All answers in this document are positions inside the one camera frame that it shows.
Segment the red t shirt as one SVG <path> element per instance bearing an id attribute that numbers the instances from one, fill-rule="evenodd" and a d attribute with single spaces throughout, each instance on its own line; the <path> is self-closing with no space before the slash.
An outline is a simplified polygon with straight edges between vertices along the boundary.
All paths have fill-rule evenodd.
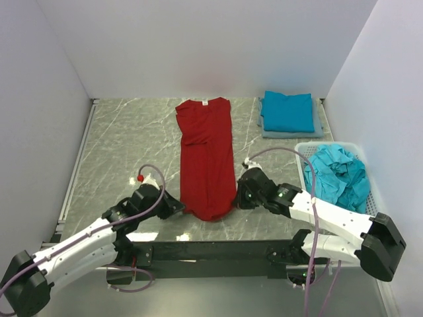
<path id="1" fill-rule="evenodd" d="M 176 107 L 176 121 L 182 133 L 180 200 L 187 213 L 217 221 L 232 210 L 237 193 L 230 101 L 187 100 Z"/>

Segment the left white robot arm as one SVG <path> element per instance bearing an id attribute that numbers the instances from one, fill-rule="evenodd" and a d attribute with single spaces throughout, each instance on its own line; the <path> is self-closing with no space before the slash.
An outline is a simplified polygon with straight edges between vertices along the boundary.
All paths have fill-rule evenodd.
<path id="1" fill-rule="evenodd" d="M 151 217 L 165 220 L 184 208 L 164 187 L 144 184 L 63 242 L 36 254 L 24 250 L 14 255 L 1 280 L 1 296 L 13 309 L 11 316 L 36 315 L 59 281 L 72 281 L 84 269 L 127 264 L 132 257 L 127 235 L 140 222 Z"/>

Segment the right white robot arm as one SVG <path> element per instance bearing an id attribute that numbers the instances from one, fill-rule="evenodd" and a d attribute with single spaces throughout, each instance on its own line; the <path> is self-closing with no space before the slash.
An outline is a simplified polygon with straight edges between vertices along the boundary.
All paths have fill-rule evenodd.
<path id="1" fill-rule="evenodd" d="M 234 204 L 239 209 L 262 206 L 275 215 L 304 221 L 316 230 L 292 244 L 293 261 L 304 264 L 311 257 L 358 264 L 370 276 L 385 282 L 393 280 L 406 242 L 390 216 L 372 217 L 348 211 L 314 199 L 311 194 L 288 183 L 275 184 L 259 165 L 246 167 L 238 180 Z"/>

